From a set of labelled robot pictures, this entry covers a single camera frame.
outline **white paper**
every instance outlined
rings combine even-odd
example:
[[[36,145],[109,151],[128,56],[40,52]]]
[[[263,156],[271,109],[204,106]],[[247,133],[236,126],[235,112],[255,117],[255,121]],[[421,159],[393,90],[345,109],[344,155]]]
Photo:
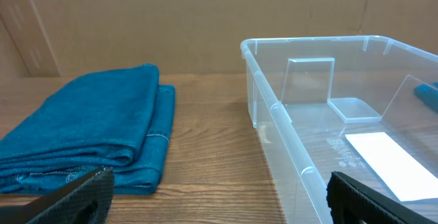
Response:
[[[346,137],[400,201],[438,198],[438,179],[385,132]]]

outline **cardboard wall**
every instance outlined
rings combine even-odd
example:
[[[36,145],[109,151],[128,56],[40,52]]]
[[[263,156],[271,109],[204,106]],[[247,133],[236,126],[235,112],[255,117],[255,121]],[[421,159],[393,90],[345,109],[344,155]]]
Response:
[[[438,0],[28,3],[39,38],[50,49],[44,60],[57,66],[50,69],[59,75],[145,62],[157,64],[162,73],[243,72],[240,42],[246,38],[379,34],[438,53]]]
[[[33,0],[0,0],[0,15],[32,76],[59,76]]]
[[[0,84],[18,77],[28,77],[23,61],[21,60],[14,42],[0,19]]]

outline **small clear plastic box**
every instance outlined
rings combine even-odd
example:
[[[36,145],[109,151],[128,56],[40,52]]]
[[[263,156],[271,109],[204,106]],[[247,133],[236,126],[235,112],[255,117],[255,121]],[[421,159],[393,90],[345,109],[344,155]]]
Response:
[[[398,201],[346,134],[385,132],[438,177],[438,113],[414,94],[438,91],[438,56],[383,36],[248,39],[241,50],[248,111],[288,223],[332,223],[332,171]],[[438,221],[438,199],[401,204]]]

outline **blue object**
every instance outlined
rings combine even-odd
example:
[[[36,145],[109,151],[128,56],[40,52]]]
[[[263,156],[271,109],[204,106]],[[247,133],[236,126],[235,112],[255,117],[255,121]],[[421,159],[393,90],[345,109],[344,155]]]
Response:
[[[97,166],[114,167],[116,192],[155,192],[175,111],[158,79],[145,64],[65,85],[0,141],[0,192],[46,193]]]
[[[438,82],[432,84],[438,88]],[[438,112],[438,90],[427,84],[422,84],[414,89],[415,96],[422,100],[431,110]]]

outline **wooden table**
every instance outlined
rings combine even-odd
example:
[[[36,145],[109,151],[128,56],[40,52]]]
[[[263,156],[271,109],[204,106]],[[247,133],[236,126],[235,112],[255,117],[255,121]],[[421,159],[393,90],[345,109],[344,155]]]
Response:
[[[0,138],[71,78],[0,86]],[[251,125],[246,75],[163,75],[177,89],[172,138],[157,192],[117,195],[107,223],[284,223]],[[0,195],[0,206],[36,197]]]

